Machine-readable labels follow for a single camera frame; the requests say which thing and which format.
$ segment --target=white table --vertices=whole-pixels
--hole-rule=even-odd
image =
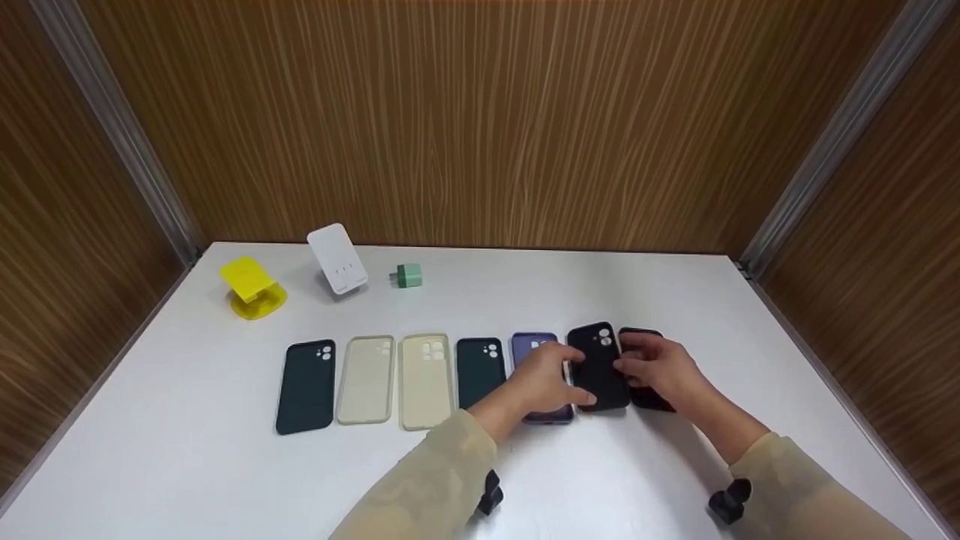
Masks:
[[[369,290],[335,303],[305,245],[216,243],[0,518],[0,538],[326,538],[422,440],[384,424],[274,432],[284,352],[355,335],[461,337],[641,326],[683,342],[707,376],[792,436],[913,538],[934,523],[829,392],[729,259],[549,251],[361,247]],[[218,275],[252,256],[289,292],[237,318]],[[390,286],[418,262],[424,285]],[[718,538],[705,511],[726,485],[706,440],[673,415],[584,415],[521,427],[496,470],[505,500],[471,538]]]

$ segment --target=sleeve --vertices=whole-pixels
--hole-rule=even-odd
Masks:
[[[387,472],[330,538],[453,537],[480,501],[495,459],[496,443],[458,410]]]
[[[792,440],[767,433],[734,463],[734,478],[753,486],[743,518],[731,526],[738,540],[909,537],[840,485]]]

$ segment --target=wood grain panel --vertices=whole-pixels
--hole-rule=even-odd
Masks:
[[[210,240],[739,256],[901,0],[82,0]]]
[[[960,12],[762,284],[960,530]]]
[[[27,3],[0,20],[2,494],[180,263]]]

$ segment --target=green charger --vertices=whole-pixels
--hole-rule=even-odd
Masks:
[[[419,264],[399,264],[396,267],[396,286],[401,289],[423,285],[423,273]]]

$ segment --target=hand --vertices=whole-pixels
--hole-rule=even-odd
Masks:
[[[596,396],[564,380],[564,360],[582,362],[584,354],[560,343],[544,343],[527,355],[504,384],[521,400],[524,414],[550,412],[567,405],[593,405]]]
[[[683,345],[645,332],[620,334],[624,348],[636,347],[613,363],[633,387],[651,386],[683,414],[692,400],[717,390],[704,377]]]
[[[531,412],[567,405],[593,405],[596,396],[564,380],[564,360],[582,362],[584,354],[559,343],[544,343],[527,355],[506,382],[468,409],[496,444]]]

